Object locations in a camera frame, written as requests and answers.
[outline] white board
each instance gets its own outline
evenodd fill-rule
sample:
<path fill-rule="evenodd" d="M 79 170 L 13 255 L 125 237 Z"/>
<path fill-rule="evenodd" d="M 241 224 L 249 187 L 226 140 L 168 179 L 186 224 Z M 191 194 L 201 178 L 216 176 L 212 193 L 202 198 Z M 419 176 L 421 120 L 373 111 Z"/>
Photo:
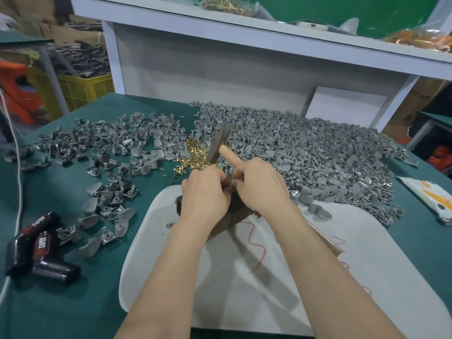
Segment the white board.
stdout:
<path fill-rule="evenodd" d="M 317 87 L 306 117 L 369 127 L 386 96 Z"/>
<path fill-rule="evenodd" d="M 176 222 L 180 186 L 154 199 L 121 272 L 119 301 L 129 311 Z M 444 303 L 381 224 L 364 210 L 324 203 L 333 219 L 301 209 L 344 250 L 339 260 L 409 339 L 452 338 Z M 192 326 L 313 335 L 280 246 L 264 219 L 250 216 L 206 243 L 201 254 Z"/>

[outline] green tabletop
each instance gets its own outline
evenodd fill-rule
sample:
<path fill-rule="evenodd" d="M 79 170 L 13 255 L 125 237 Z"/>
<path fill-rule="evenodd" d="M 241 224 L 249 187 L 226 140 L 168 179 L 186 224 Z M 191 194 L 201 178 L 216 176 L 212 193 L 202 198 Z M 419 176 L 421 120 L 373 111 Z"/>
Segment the green tabletop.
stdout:
<path fill-rule="evenodd" d="M 117 117 L 134 112 L 149 115 L 173 113 L 184 115 L 182 125 L 189 133 L 194 127 L 193 113 L 196 108 L 187 104 L 167 102 L 143 97 L 108 94 L 55 122 L 39 129 L 48 133 L 57 126 L 69 130 L 75 125 L 74 119 L 92 121 L 115 121 Z M 24 137 L 24 143 L 38 140 L 38 132 Z M 152 143 L 146 147 L 153 148 Z M 38 160 L 42 153 L 37 152 L 31 159 Z M 118 162 L 129 162 L 130 157 L 117 157 Z M 418 169 L 401 162 L 387 159 L 387 164 L 398 176 L 430 180 L 440 184 L 452 193 L 452 182 L 425 162 Z M 77 162 L 62 167 L 53 160 L 48 169 L 35 170 L 24 174 L 24 216 L 23 226 L 44 213 L 55 211 L 70 226 L 82 215 L 82 207 L 89 196 L 85 189 L 98 181 L 108 183 L 106 172 L 95 178 L 87 174 L 88 162 Z M 133 177 L 140 193 L 133 202 L 137 213 L 130 221 L 125 237 L 102 247 L 99 252 L 84 261 L 73 260 L 73 247 L 65 249 L 66 257 L 82 267 L 82 276 L 69 287 L 58 287 L 43 282 L 34 276 L 25 276 L 14 281 L 5 304 L 0 309 L 0 338 L 2 339 L 75 339 L 112 338 L 121 325 L 126 313 L 118 301 L 118 285 L 122 264 L 130 244 L 154 197 L 174 180 L 180 184 L 181 178 L 173 179 L 175 162 L 164 161 L 165 171 L 153 170 L 147 176 Z M 15 164 L 0 161 L 2 185 L 0 193 L 0 269 L 4 269 L 4 249 L 13 236 L 17 211 L 17 182 Z M 452 309 L 452 229 L 440 225 L 435 215 L 400 182 L 394 181 L 395 204 L 404 207 L 406 214 L 389 228 L 389 233 L 427 282 Z M 85 233 L 85 238 L 99 235 L 103 225 L 96 225 Z M 288 336 L 266 335 L 233 331 L 193 330 L 192 338 L 288 338 Z"/>
<path fill-rule="evenodd" d="M 426 113 L 426 112 L 421 112 L 422 114 L 425 114 L 427 117 L 436 120 L 437 122 L 446 125 L 446 126 L 451 126 L 452 127 L 452 117 L 446 117 L 444 115 L 439 115 L 439 114 L 432 114 L 432 113 Z"/>
<path fill-rule="evenodd" d="M 37 36 L 29 36 L 18 31 L 0 31 L 0 49 L 40 46 L 53 42 Z"/>

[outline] white shelf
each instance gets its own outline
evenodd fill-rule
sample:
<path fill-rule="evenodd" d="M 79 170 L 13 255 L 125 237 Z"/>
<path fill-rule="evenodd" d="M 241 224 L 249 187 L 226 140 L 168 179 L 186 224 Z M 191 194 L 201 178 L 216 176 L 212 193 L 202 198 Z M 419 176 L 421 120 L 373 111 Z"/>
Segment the white shelf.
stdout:
<path fill-rule="evenodd" d="M 452 55 L 155 0 L 72 0 L 77 15 L 402 73 L 452 79 Z"/>

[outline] forearm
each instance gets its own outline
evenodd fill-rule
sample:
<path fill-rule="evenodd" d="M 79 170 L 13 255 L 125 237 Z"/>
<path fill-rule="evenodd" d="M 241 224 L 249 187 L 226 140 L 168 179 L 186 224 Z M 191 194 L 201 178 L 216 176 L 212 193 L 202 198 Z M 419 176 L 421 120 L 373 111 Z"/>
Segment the forearm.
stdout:
<path fill-rule="evenodd" d="M 209 230 L 179 220 L 116 339 L 189 338 L 196 276 Z"/>
<path fill-rule="evenodd" d="M 404 338 L 291 202 L 263 215 L 286 258 L 316 338 Z"/>

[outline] red label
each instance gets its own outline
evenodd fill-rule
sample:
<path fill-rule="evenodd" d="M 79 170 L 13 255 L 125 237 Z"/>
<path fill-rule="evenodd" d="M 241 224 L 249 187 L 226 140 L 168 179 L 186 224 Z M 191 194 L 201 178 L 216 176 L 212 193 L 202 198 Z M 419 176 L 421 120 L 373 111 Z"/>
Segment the red label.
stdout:
<path fill-rule="evenodd" d="M 33 230 L 35 229 L 36 226 L 38 226 L 40 223 L 42 223 L 48 219 L 50 219 L 50 215 L 48 215 L 48 214 L 43 215 L 39 219 L 37 219 L 35 222 L 33 222 L 31 225 L 28 225 L 26 228 L 22 229 L 20 231 L 20 233 L 30 234 L 31 232 L 33 232 Z"/>
<path fill-rule="evenodd" d="M 45 256 L 49 253 L 50 240 L 50 234 L 42 234 L 36 239 L 36 242 L 34 244 L 33 260 L 41 258 L 42 256 Z"/>

